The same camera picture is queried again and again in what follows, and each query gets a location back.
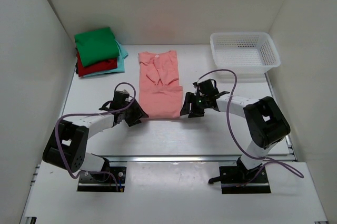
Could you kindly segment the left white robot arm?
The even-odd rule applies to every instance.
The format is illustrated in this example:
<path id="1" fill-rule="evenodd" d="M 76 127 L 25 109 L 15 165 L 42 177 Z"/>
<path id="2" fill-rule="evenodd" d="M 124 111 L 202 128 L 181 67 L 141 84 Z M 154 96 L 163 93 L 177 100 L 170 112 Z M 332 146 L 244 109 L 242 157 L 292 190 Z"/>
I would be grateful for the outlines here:
<path id="1" fill-rule="evenodd" d="M 86 152 L 88 139 L 122 121 L 129 127 L 137 125 L 142 118 L 148 118 L 148 114 L 137 101 L 128 98 L 107 101 L 100 110 L 106 114 L 84 116 L 74 122 L 62 119 L 48 140 L 43 161 L 68 170 L 71 174 L 76 171 L 87 172 L 99 182 L 113 178 L 108 159 Z"/>

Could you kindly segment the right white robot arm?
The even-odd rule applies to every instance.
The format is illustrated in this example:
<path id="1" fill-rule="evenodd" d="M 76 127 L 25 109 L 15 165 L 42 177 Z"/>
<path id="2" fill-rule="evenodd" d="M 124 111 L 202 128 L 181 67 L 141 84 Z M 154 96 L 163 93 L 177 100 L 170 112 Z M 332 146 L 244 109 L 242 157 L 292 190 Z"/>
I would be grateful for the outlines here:
<path id="1" fill-rule="evenodd" d="M 262 99 L 249 99 L 231 95 L 227 91 L 199 94 L 187 92 L 180 115 L 189 118 L 203 117 L 205 109 L 226 113 L 226 122 L 236 146 L 242 155 L 236 161 L 233 177 L 239 183 L 254 179 L 270 150 L 286 137 L 291 129 L 275 100 L 266 96 Z M 251 142 L 246 150 L 238 143 L 230 126 L 230 115 L 246 120 Z"/>

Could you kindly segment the pink t shirt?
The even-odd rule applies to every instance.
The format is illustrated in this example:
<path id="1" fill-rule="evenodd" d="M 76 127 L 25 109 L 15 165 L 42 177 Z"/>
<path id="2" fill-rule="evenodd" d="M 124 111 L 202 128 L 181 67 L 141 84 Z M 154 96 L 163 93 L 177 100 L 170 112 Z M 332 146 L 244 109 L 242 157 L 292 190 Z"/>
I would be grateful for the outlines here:
<path id="1" fill-rule="evenodd" d="M 176 51 L 142 52 L 140 65 L 139 104 L 149 119 L 180 117 L 183 87 L 180 85 Z"/>

